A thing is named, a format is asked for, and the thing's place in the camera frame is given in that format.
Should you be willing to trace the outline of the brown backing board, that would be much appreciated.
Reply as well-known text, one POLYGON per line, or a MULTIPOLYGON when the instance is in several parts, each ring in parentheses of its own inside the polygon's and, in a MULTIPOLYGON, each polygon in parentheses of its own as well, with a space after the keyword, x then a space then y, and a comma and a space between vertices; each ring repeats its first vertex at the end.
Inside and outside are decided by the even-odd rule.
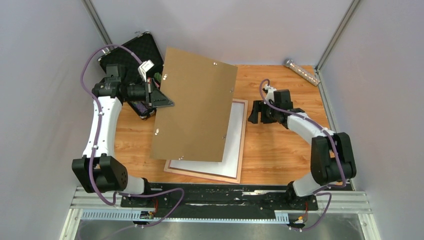
POLYGON ((150 158, 221 162, 237 72, 235 65, 168 47, 160 91, 173 106, 156 111, 150 158))

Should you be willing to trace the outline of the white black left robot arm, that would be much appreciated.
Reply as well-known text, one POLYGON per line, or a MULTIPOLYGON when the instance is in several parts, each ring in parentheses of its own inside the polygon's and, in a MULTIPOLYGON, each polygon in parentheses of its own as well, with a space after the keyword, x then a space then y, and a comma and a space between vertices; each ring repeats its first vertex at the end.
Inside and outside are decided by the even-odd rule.
POLYGON ((72 171, 87 193, 99 191, 134 195, 140 206, 149 206, 153 193, 145 178, 129 175, 126 167, 116 160, 115 136, 119 114, 125 102, 145 102, 156 109, 172 107, 174 102, 164 95, 155 81, 147 77, 154 63, 144 61, 137 70, 141 83, 124 83, 127 70, 121 64, 106 66, 106 76, 91 90, 93 120, 82 157, 72 161, 72 171))

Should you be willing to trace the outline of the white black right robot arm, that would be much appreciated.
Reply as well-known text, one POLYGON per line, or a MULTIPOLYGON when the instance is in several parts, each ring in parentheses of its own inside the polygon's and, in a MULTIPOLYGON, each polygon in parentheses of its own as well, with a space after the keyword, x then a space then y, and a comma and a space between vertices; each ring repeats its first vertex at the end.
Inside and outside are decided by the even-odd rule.
POLYGON ((248 121, 252 124, 278 123, 300 136, 311 147, 310 171, 290 183, 286 204, 298 209, 306 197, 332 187, 343 188, 357 174, 350 136, 334 132, 312 120, 302 109, 294 108, 290 91, 266 85, 261 100, 255 100, 248 121))

